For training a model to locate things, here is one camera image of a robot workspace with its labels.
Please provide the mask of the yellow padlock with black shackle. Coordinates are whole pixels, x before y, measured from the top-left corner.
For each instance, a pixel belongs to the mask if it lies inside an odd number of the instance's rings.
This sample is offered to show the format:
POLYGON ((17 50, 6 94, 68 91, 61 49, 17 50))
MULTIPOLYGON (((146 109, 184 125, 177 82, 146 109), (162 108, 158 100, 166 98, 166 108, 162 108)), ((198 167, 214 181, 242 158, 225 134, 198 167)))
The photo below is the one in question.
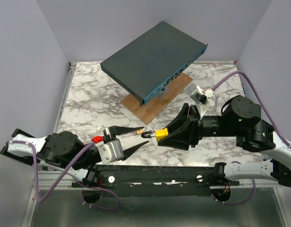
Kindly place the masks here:
POLYGON ((168 133, 168 129, 164 128, 161 130, 150 130, 150 131, 145 131, 143 133, 141 133, 141 137, 144 139, 147 138, 156 138, 156 141, 159 142, 160 140, 162 140, 163 138, 167 137, 169 135, 168 133))

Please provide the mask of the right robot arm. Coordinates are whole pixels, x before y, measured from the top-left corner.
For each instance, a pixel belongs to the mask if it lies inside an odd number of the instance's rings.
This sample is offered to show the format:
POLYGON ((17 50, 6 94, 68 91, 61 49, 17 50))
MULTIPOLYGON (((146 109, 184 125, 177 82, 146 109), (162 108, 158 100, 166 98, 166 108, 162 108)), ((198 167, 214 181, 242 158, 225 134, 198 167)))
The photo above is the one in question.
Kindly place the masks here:
POLYGON ((235 137, 236 146, 271 159, 251 164, 217 163, 212 173, 202 175, 200 184, 218 186, 241 179, 266 179, 291 187, 291 147, 281 141, 274 126, 261 118, 261 110, 261 105, 243 96, 227 101, 217 116, 201 116, 195 105, 184 104, 163 134, 157 136, 157 143, 188 150, 204 137, 235 137))

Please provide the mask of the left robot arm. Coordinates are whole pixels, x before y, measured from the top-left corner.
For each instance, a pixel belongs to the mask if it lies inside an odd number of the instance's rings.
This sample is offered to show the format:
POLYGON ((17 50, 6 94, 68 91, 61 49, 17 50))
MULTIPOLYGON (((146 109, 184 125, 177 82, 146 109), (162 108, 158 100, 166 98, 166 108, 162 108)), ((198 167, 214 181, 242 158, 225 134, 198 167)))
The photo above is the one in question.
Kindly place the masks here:
POLYGON ((100 171, 96 164, 125 161, 147 143, 123 149, 117 136, 138 129, 111 126, 104 129, 102 135, 93 137, 89 144, 84 144, 69 131, 36 138, 15 129, 12 140, 6 142, 0 154, 26 165, 51 167, 86 186, 97 187, 100 186, 100 171))

